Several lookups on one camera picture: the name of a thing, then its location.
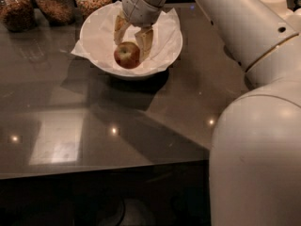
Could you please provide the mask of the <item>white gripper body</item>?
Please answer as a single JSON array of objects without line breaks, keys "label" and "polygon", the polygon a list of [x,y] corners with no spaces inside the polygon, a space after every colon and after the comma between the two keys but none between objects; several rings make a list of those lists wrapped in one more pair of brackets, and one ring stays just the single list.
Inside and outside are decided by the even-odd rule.
[{"label": "white gripper body", "polygon": [[161,13],[161,0],[121,0],[126,20],[133,26],[149,27]]}]

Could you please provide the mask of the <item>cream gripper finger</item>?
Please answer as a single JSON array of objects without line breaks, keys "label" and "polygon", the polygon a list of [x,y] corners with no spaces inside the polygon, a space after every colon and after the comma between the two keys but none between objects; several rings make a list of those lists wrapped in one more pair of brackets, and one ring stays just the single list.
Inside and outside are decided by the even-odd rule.
[{"label": "cream gripper finger", "polygon": [[114,42],[116,45],[122,43],[125,32],[130,25],[131,24],[126,20],[126,18],[122,14],[117,16],[114,28]]},{"label": "cream gripper finger", "polygon": [[153,42],[152,27],[141,28],[135,33],[135,40],[140,50],[139,61],[144,61],[151,53]]}]

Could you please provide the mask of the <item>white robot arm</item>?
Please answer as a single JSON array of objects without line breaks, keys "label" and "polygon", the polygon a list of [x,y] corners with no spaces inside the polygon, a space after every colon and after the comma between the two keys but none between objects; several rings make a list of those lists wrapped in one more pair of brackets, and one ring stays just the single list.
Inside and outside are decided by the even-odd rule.
[{"label": "white robot arm", "polygon": [[[166,0],[122,0],[134,26]],[[214,128],[209,159],[213,226],[301,226],[300,34],[260,0],[195,0],[253,90]]]}]

